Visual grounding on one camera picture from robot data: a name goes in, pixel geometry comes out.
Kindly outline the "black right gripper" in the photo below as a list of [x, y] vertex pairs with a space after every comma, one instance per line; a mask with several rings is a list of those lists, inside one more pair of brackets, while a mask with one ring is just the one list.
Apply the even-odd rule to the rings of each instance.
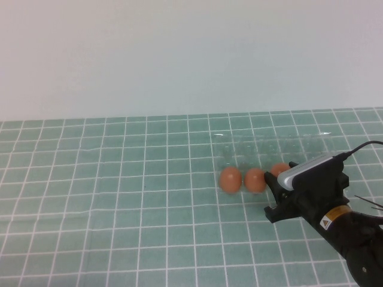
[[[298, 163], [290, 161], [290, 168]], [[343, 163], [324, 163], [303, 172], [293, 179], [293, 191], [288, 191], [270, 172], [264, 173], [264, 179], [276, 202], [274, 207], [266, 207], [265, 215], [271, 223], [302, 217], [316, 230], [330, 231], [351, 229], [351, 212], [345, 212], [332, 221], [330, 227], [321, 225], [323, 217], [336, 207], [348, 204], [344, 188], [349, 184], [343, 173]]]

